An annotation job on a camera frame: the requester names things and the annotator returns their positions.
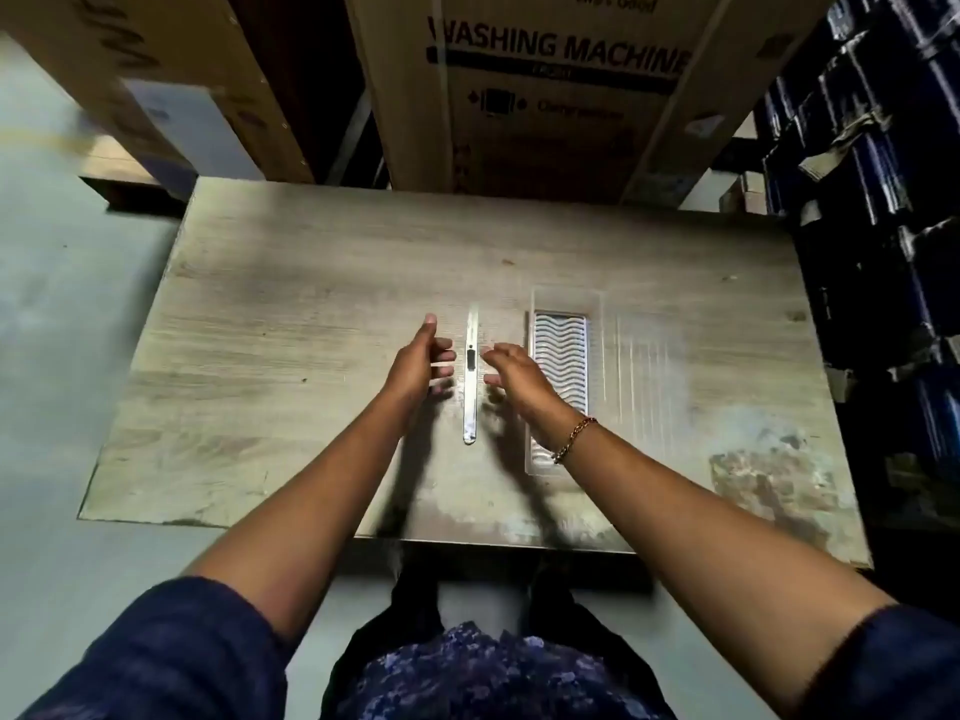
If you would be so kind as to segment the person's left forearm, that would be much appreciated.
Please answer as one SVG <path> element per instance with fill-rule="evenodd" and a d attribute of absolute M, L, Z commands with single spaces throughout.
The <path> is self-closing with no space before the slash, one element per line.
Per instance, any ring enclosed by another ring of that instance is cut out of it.
<path fill-rule="evenodd" d="M 315 459 L 217 538 L 184 575 L 233 590 L 296 650 L 425 397 L 426 390 L 414 395 L 384 386 Z"/>

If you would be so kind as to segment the white wavy ribbed plate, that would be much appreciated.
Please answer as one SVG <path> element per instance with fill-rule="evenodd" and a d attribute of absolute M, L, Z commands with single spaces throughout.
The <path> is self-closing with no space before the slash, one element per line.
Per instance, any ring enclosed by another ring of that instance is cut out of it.
<path fill-rule="evenodd" d="M 589 319 L 579 313 L 536 310 L 533 360 L 557 395 L 574 409 L 590 410 Z"/>

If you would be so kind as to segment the plain brown cardboard box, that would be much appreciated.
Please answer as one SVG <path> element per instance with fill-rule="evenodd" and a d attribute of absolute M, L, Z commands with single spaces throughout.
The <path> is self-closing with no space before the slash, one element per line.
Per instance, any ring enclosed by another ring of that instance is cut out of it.
<path fill-rule="evenodd" d="M 0 29 L 179 201 L 314 181 L 228 0 L 0 0 Z"/>

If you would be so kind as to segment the person's left hand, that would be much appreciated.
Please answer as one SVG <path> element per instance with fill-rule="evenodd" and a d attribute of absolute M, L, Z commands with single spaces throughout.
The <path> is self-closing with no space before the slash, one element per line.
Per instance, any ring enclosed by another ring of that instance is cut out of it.
<path fill-rule="evenodd" d="M 428 402 L 449 399 L 455 386 L 455 362 L 431 364 L 431 350 L 454 350 L 450 338 L 436 331 L 433 345 L 422 344 L 422 325 L 414 337 L 397 351 L 381 392 L 407 417 Z"/>

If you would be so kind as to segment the large printed cardboard box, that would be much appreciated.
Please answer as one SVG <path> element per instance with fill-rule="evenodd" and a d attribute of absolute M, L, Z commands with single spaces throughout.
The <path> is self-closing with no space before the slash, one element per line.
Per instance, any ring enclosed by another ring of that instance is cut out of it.
<path fill-rule="evenodd" d="M 344 0 L 390 184 L 678 207 L 835 0 Z"/>

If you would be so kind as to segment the dark blue floral garment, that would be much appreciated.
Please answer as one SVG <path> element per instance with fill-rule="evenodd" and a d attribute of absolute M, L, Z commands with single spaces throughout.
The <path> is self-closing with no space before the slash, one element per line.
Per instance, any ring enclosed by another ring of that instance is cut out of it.
<path fill-rule="evenodd" d="M 289 653 L 224 584 L 164 581 L 133 601 L 17 720 L 285 720 Z M 597 658 L 465 622 L 368 663 L 332 720 L 676 720 Z M 960 627 L 909 605 L 865 619 L 797 720 L 960 720 Z"/>

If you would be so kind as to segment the clear plastic blister tray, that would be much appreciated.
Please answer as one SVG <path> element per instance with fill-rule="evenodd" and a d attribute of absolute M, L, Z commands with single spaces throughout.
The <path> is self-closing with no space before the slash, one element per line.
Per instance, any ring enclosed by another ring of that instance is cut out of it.
<path fill-rule="evenodd" d="M 686 345 L 663 318 L 631 311 L 599 290 L 536 286 L 527 312 L 532 355 L 537 310 L 588 318 L 589 411 L 583 413 L 662 464 L 678 469 L 689 452 Z"/>

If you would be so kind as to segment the wooden pallet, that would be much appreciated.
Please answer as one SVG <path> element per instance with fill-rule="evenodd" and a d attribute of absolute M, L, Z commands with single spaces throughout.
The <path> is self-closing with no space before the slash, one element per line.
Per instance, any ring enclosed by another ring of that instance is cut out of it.
<path fill-rule="evenodd" d="M 165 159 L 146 168 L 113 136 L 95 133 L 78 164 L 78 180 L 104 202 L 109 214 L 179 220 L 198 176 Z"/>

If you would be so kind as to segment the stack of dark blue crates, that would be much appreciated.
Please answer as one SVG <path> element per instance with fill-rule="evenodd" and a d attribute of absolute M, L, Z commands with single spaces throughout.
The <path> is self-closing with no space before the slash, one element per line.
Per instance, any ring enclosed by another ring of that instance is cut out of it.
<path fill-rule="evenodd" d="M 756 114 L 865 511 L 960 531 L 960 0 L 835 0 Z"/>

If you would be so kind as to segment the silver metal strip with slot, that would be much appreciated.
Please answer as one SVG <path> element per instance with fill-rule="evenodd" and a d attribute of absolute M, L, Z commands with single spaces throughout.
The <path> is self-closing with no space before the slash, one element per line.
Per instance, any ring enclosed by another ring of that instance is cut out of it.
<path fill-rule="evenodd" d="M 462 441 L 475 444 L 478 434 L 478 331 L 479 308 L 471 304 L 466 320 L 464 338 L 464 371 L 462 378 Z"/>

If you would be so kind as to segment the person's right hand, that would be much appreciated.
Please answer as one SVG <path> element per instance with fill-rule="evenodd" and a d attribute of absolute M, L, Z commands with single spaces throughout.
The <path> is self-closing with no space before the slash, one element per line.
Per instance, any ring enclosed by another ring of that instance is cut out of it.
<path fill-rule="evenodd" d="M 491 369 L 484 377 L 486 385 L 504 392 L 513 410 L 542 447 L 559 452 L 584 415 L 558 396 L 524 347 L 522 355 L 496 351 L 491 355 L 490 348 L 481 352 L 481 358 Z"/>

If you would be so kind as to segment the person's right forearm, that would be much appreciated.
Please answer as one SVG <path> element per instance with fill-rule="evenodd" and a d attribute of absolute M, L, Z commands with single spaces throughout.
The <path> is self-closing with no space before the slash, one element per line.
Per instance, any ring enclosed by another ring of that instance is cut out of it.
<path fill-rule="evenodd" d="M 561 462 L 710 644 L 779 716 L 895 600 L 834 557 L 691 482 L 585 416 Z"/>

